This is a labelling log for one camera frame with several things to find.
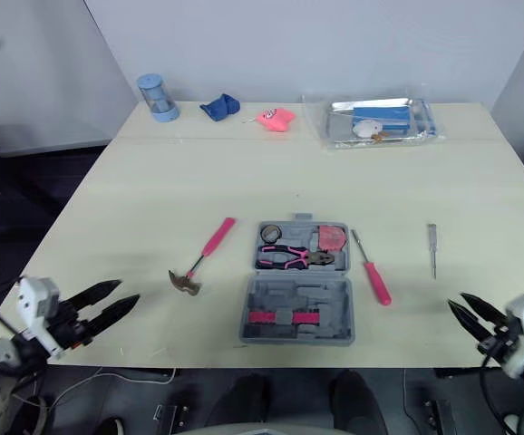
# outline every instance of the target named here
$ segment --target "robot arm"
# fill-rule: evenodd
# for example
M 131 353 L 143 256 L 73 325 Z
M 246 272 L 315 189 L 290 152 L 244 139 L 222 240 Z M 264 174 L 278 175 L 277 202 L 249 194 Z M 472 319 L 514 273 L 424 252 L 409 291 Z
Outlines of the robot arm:
M 510 378 L 524 380 L 524 295 L 506 306 L 506 314 L 475 295 L 463 293 L 461 296 L 479 317 L 494 324 L 492 334 L 466 307 L 448 302 L 461 326 L 478 340 L 478 350 L 490 354 Z
M 59 359 L 66 350 L 91 343 L 94 336 L 137 304 L 139 295 L 126 297 L 91 321 L 79 319 L 81 309 L 95 305 L 120 283 L 104 281 L 66 301 L 60 301 L 59 289 L 49 278 L 23 277 L 15 285 L 17 311 L 27 329 L 15 332 L 11 340 L 0 338 L 0 433 L 4 432 L 8 402 L 19 379 L 40 372 L 49 358 Z

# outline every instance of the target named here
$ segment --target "hammer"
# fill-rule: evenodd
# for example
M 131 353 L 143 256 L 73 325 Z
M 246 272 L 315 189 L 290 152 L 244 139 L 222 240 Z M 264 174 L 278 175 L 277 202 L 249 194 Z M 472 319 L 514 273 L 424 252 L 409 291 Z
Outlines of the hammer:
M 188 292 L 190 295 L 195 296 L 199 292 L 201 287 L 200 283 L 194 283 L 191 281 L 191 278 L 196 274 L 201 260 L 205 257 L 210 256 L 224 239 L 229 230 L 234 226 L 236 220 L 233 217 L 226 217 L 222 225 L 218 228 L 218 231 L 211 237 L 209 242 L 201 250 L 201 256 L 198 258 L 198 261 L 191 267 L 188 273 L 184 276 L 177 276 L 170 271 L 170 280 L 175 288 L 181 292 Z

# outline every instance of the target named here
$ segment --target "blue object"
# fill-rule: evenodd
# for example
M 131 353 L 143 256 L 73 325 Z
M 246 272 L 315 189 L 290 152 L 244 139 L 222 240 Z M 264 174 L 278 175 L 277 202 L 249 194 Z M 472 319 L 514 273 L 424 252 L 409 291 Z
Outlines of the blue object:
M 353 125 L 364 120 L 379 121 L 383 130 L 409 130 L 411 114 L 408 106 L 353 108 Z
M 176 120 L 180 116 L 180 109 L 175 101 L 167 94 L 163 79 L 159 74 L 145 74 L 137 79 L 137 86 L 150 106 L 151 114 L 159 122 Z
M 228 115 L 233 115 L 240 110 L 240 101 L 230 97 L 226 93 L 210 104 L 200 104 L 199 106 L 214 121 L 222 121 Z

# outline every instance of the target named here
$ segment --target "hammer head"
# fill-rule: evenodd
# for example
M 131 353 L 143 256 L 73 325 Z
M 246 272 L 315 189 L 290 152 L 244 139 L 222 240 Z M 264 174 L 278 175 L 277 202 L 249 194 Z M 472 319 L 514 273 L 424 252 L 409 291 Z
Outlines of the hammer head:
M 199 292 L 201 287 L 200 283 L 192 283 L 191 278 L 187 275 L 177 276 L 170 271 L 170 280 L 175 288 L 181 292 L 188 292 L 190 295 L 195 296 Z

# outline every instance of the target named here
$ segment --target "blue cylindrical container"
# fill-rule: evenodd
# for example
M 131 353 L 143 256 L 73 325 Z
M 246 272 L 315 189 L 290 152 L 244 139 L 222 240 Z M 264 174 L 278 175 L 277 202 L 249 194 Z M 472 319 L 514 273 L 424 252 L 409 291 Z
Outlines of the blue cylindrical container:
M 159 74 L 145 74 L 137 79 L 137 86 L 150 106 L 151 114 L 159 122 L 176 120 L 180 116 L 175 101 L 171 99 L 165 90 L 163 79 Z

